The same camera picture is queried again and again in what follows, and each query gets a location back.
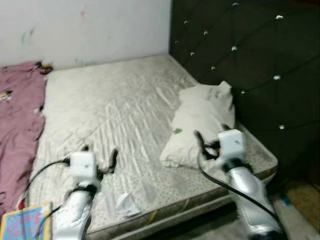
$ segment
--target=white wall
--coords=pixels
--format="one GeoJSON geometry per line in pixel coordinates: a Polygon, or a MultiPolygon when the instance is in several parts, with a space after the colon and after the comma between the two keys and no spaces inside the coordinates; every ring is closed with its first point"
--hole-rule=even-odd
{"type": "Polygon", "coordinates": [[[171,0],[0,0],[0,66],[69,68],[169,48],[171,0]]]}

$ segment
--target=pillow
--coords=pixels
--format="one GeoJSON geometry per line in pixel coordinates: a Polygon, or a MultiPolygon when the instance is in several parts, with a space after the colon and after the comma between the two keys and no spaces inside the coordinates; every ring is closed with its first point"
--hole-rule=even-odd
{"type": "Polygon", "coordinates": [[[204,141],[218,138],[221,124],[235,126],[235,108],[231,86],[198,84],[179,92],[180,107],[171,122],[172,135],[165,145],[160,161],[167,167],[185,166],[197,169],[199,146],[194,131],[198,130],[204,141]]]}

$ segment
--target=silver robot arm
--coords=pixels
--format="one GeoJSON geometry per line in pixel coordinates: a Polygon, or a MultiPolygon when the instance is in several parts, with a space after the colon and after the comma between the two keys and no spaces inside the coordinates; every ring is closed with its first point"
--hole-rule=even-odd
{"type": "Polygon", "coordinates": [[[113,174],[118,151],[111,154],[111,165],[106,171],[99,170],[92,152],[75,152],[70,156],[70,172],[77,182],[56,217],[54,240],[82,240],[91,223],[92,204],[101,190],[104,174],[113,174]]]}
{"type": "MultiPolygon", "coordinates": [[[[243,133],[237,129],[230,129],[228,126],[224,128],[226,131],[218,134],[218,140],[210,143],[205,143],[199,132],[195,133],[202,154],[207,160],[215,159],[215,167],[226,174],[230,187],[276,214],[268,201],[264,184],[249,171],[248,165],[243,161],[245,151],[243,133]],[[211,155],[206,148],[216,150],[217,155],[211,155]]],[[[229,193],[236,204],[238,217],[245,227],[249,240],[287,240],[279,221],[248,199],[233,191],[229,193]]]]}

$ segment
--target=headboard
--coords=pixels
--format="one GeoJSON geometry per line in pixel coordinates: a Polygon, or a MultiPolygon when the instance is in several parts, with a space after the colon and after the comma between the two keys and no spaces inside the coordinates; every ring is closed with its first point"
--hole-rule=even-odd
{"type": "Polygon", "coordinates": [[[236,117],[279,159],[319,149],[319,1],[173,0],[170,54],[200,83],[232,86],[236,117]]]}

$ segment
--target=white mattress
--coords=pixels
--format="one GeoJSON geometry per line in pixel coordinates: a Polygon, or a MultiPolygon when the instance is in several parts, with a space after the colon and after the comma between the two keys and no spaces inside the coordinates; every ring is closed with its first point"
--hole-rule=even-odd
{"type": "MultiPolygon", "coordinates": [[[[119,149],[115,174],[104,177],[94,200],[90,239],[111,239],[226,194],[197,170],[167,168],[159,161],[171,135],[178,92],[195,84],[166,54],[48,75],[46,124],[33,173],[85,144],[96,152],[99,164],[107,167],[112,149],[119,149]],[[117,214],[116,200],[123,193],[132,194],[141,214],[133,218],[117,214]]],[[[247,161],[263,177],[273,174],[277,159],[247,136],[247,161]]],[[[52,166],[32,184],[30,203],[51,201],[58,206],[73,187],[69,169],[52,166]]]]}

